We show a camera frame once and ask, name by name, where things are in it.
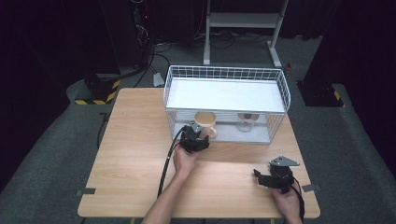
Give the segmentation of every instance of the wire basket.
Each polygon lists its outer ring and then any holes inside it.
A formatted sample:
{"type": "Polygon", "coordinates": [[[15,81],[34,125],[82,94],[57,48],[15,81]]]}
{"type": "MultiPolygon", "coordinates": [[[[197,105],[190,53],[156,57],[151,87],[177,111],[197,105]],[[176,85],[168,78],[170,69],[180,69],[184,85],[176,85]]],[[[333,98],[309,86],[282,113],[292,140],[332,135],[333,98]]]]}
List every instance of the wire basket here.
{"type": "Polygon", "coordinates": [[[204,111],[216,115],[218,136],[210,141],[270,144],[290,91],[281,69],[172,65],[163,101],[172,138],[204,111]],[[255,115],[251,131],[237,128],[241,114],[255,115]]]}

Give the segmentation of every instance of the basket tray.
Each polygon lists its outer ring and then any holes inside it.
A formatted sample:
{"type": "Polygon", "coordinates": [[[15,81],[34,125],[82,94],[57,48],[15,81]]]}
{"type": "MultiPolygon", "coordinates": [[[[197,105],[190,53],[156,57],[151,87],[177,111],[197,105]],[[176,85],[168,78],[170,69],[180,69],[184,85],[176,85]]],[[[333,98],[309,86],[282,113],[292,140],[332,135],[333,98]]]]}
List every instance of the basket tray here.
{"type": "Polygon", "coordinates": [[[273,80],[174,77],[166,108],[285,113],[273,80]]]}

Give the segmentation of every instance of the black cable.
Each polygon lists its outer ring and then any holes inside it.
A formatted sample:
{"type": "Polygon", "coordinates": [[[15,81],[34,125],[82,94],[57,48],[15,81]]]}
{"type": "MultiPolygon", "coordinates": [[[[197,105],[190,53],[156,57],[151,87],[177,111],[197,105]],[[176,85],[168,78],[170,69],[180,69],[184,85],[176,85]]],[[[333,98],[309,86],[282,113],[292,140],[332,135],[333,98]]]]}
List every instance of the black cable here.
{"type": "Polygon", "coordinates": [[[297,182],[299,190],[297,190],[294,186],[291,186],[291,188],[294,190],[294,192],[296,192],[297,197],[298,197],[298,201],[300,203],[300,219],[301,221],[304,223],[304,215],[305,215],[305,202],[303,199],[303,196],[301,195],[301,187],[300,187],[300,183],[298,182],[298,180],[294,177],[294,180],[297,182]]]}
{"type": "Polygon", "coordinates": [[[266,41],[269,38],[269,36],[267,36],[267,37],[265,37],[263,39],[260,39],[260,37],[262,37],[262,36],[265,36],[265,35],[257,35],[256,37],[254,37],[251,40],[238,40],[238,38],[242,38],[242,36],[241,37],[236,37],[235,38],[235,42],[236,43],[245,43],[245,44],[255,44],[255,43],[260,43],[262,41],[266,41]]]}
{"type": "Polygon", "coordinates": [[[103,77],[103,78],[101,78],[101,80],[105,81],[105,82],[118,81],[118,80],[121,80],[121,79],[126,78],[126,77],[131,77],[131,76],[137,75],[137,74],[141,73],[143,70],[145,70],[147,68],[148,68],[148,65],[146,64],[146,66],[142,66],[139,69],[137,69],[137,70],[135,70],[133,72],[127,73],[125,75],[118,76],[118,77],[110,77],[110,78],[103,77]]]}
{"type": "Polygon", "coordinates": [[[229,41],[235,39],[235,36],[233,36],[231,31],[226,31],[226,34],[214,35],[214,37],[219,41],[229,41]]]}
{"type": "Polygon", "coordinates": [[[165,180],[165,177],[166,177],[166,171],[168,170],[169,161],[171,160],[172,152],[174,151],[175,147],[177,146],[177,145],[175,145],[175,142],[176,142],[178,136],[183,131],[184,131],[184,127],[178,131],[178,133],[176,134],[176,136],[172,142],[171,147],[169,148],[168,156],[166,157],[165,165],[163,167],[163,175],[161,176],[160,186],[158,187],[157,198],[160,197],[161,193],[163,192],[163,181],[165,180]]]}
{"type": "Polygon", "coordinates": [[[151,72],[152,72],[153,74],[158,73],[157,70],[156,70],[153,66],[150,66],[149,69],[151,70],[151,72]]]}
{"type": "Polygon", "coordinates": [[[166,51],[168,51],[169,49],[171,49],[172,48],[172,46],[173,46],[173,44],[172,43],[168,43],[169,44],[169,48],[167,48],[167,49],[163,49],[163,50],[159,50],[159,51],[155,51],[154,53],[163,53],[163,52],[166,52],[166,51]]]}
{"type": "Polygon", "coordinates": [[[211,42],[210,46],[213,47],[214,49],[228,49],[235,43],[235,37],[230,32],[228,32],[227,35],[218,35],[218,36],[216,36],[216,39],[219,41],[230,41],[231,40],[231,44],[229,44],[226,47],[217,47],[217,46],[213,45],[211,42]]]}
{"type": "Polygon", "coordinates": [[[195,42],[191,45],[191,47],[192,47],[192,48],[195,48],[195,49],[198,49],[198,48],[203,47],[204,45],[205,45],[205,41],[195,41],[195,42]]]}
{"type": "Polygon", "coordinates": [[[99,128],[99,132],[98,135],[96,137],[96,146],[99,149],[100,143],[99,143],[99,139],[100,139],[100,133],[102,132],[103,127],[105,126],[105,123],[108,122],[108,119],[110,118],[110,114],[107,115],[107,113],[99,113],[100,115],[103,115],[103,119],[102,119],[102,125],[99,128]]]}
{"type": "Polygon", "coordinates": [[[202,0],[201,20],[200,20],[200,22],[199,22],[199,26],[198,26],[197,32],[196,32],[195,35],[194,35],[194,38],[199,34],[199,31],[201,30],[202,23],[203,23],[203,21],[204,21],[204,14],[205,14],[205,4],[204,4],[204,0],[202,0]]]}
{"type": "Polygon", "coordinates": [[[166,60],[166,62],[168,63],[168,67],[171,65],[171,63],[169,62],[169,59],[166,58],[165,56],[163,56],[163,55],[161,55],[161,54],[157,54],[157,53],[154,53],[154,55],[164,58],[164,59],[166,60]]]}
{"type": "Polygon", "coordinates": [[[142,80],[143,76],[144,76],[144,75],[147,73],[147,71],[150,69],[151,64],[152,64],[152,60],[154,59],[154,50],[155,50],[155,48],[153,48],[153,50],[152,50],[151,59],[150,59],[150,61],[149,61],[149,63],[148,63],[148,66],[147,66],[145,72],[144,72],[143,75],[137,80],[137,82],[134,84],[133,88],[135,88],[135,87],[140,83],[140,81],[142,80]]]}

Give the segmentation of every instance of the cable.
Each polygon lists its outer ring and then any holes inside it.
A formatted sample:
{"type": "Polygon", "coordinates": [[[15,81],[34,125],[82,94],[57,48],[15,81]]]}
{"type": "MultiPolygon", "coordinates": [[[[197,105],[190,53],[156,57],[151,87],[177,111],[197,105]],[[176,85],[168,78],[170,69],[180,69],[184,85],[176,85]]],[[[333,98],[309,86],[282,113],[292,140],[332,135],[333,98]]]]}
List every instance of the cable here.
{"type": "Polygon", "coordinates": [[[135,88],[135,87],[139,84],[139,82],[142,80],[143,76],[144,76],[144,75],[147,73],[147,71],[150,69],[151,64],[152,64],[152,60],[154,59],[154,50],[155,50],[155,48],[152,49],[151,59],[150,59],[150,61],[149,61],[149,63],[148,63],[148,66],[147,66],[145,72],[144,72],[143,75],[137,80],[137,82],[134,84],[133,88],[135,88]]]}
{"type": "Polygon", "coordinates": [[[167,48],[167,49],[163,49],[163,50],[160,50],[160,51],[155,51],[155,53],[163,53],[163,52],[166,52],[166,51],[168,51],[169,49],[171,49],[171,48],[172,48],[172,46],[173,46],[173,43],[163,43],[163,44],[157,44],[156,46],[161,46],[161,45],[166,45],[166,44],[168,44],[168,45],[169,45],[169,48],[167,48]]]}
{"type": "Polygon", "coordinates": [[[137,40],[139,41],[140,44],[140,50],[143,51],[144,47],[146,46],[146,43],[148,42],[149,33],[146,30],[146,28],[141,25],[136,25],[136,30],[137,30],[137,40]]]}
{"type": "Polygon", "coordinates": [[[110,114],[108,114],[108,116],[107,116],[107,113],[99,113],[99,115],[104,115],[104,116],[103,116],[103,119],[102,119],[102,125],[100,126],[98,135],[96,137],[96,146],[97,146],[98,149],[99,149],[99,146],[100,146],[100,143],[99,143],[100,133],[102,132],[102,129],[105,126],[105,123],[108,122],[108,119],[110,118],[110,114]]]}
{"type": "Polygon", "coordinates": [[[238,40],[238,38],[241,38],[242,36],[238,36],[235,39],[236,43],[246,43],[246,44],[254,44],[254,43],[260,43],[262,41],[266,41],[269,39],[268,35],[257,35],[256,37],[254,37],[254,39],[251,40],[238,40]]]}
{"type": "Polygon", "coordinates": [[[290,186],[294,192],[296,192],[297,197],[298,197],[298,201],[300,203],[300,219],[301,221],[304,223],[304,214],[305,214],[305,202],[303,199],[303,196],[301,195],[301,187],[300,187],[300,183],[298,182],[298,180],[294,177],[294,180],[297,182],[297,185],[299,187],[299,190],[297,190],[294,186],[290,186]]]}
{"type": "Polygon", "coordinates": [[[156,54],[156,53],[154,53],[154,55],[164,58],[164,59],[166,60],[166,62],[168,63],[168,67],[171,66],[171,63],[169,62],[169,59],[166,58],[165,56],[163,56],[163,55],[161,55],[161,54],[156,54]]]}
{"type": "Polygon", "coordinates": [[[121,80],[121,79],[126,78],[126,77],[131,77],[131,76],[137,75],[137,74],[141,73],[146,68],[147,68],[146,66],[142,66],[138,70],[133,71],[133,72],[128,73],[128,74],[125,74],[125,75],[122,75],[122,76],[110,77],[110,78],[102,78],[102,81],[105,81],[105,82],[107,82],[107,81],[108,82],[109,81],[118,81],[118,80],[121,80]]]}
{"type": "Polygon", "coordinates": [[[232,38],[231,44],[229,44],[229,45],[226,46],[226,47],[216,47],[216,46],[214,46],[212,43],[210,43],[210,46],[213,47],[214,49],[228,49],[228,48],[229,48],[230,46],[232,46],[234,43],[235,43],[235,38],[233,37],[233,38],[232,38]]]}
{"type": "Polygon", "coordinates": [[[201,30],[202,21],[204,20],[204,14],[205,14],[205,4],[204,4],[204,0],[202,0],[201,21],[199,22],[198,30],[197,30],[197,32],[195,33],[194,38],[198,35],[199,31],[201,30]]]}
{"type": "Polygon", "coordinates": [[[178,144],[175,145],[175,142],[178,136],[181,134],[181,132],[184,132],[184,127],[178,131],[172,142],[171,147],[169,148],[168,156],[166,157],[165,165],[163,167],[163,175],[161,176],[160,186],[158,187],[157,198],[160,197],[161,193],[163,192],[163,181],[165,180],[166,177],[166,171],[168,170],[168,165],[169,165],[169,161],[171,160],[172,152],[174,151],[175,147],[178,145],[178,144]]]}
{"type": "Polygon", "coordinates": [[[151,70],[151,72],[152,72],[153,74],[158,73],[157,70],[156,70],[153,66],[150,66],[149,69],[151,70]]]}

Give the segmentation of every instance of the mug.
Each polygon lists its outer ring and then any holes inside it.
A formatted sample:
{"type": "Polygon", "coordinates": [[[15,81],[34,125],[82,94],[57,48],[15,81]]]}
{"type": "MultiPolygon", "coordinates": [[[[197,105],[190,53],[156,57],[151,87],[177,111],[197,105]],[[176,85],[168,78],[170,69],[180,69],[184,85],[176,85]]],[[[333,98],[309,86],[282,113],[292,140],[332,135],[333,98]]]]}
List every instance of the mug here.
{"type": "Polygon", "coordinates": [[[216,115],[212,112],[198,112],[195,114],[195,123],[202,127],[200,138],[216,138],[216,115]]]}

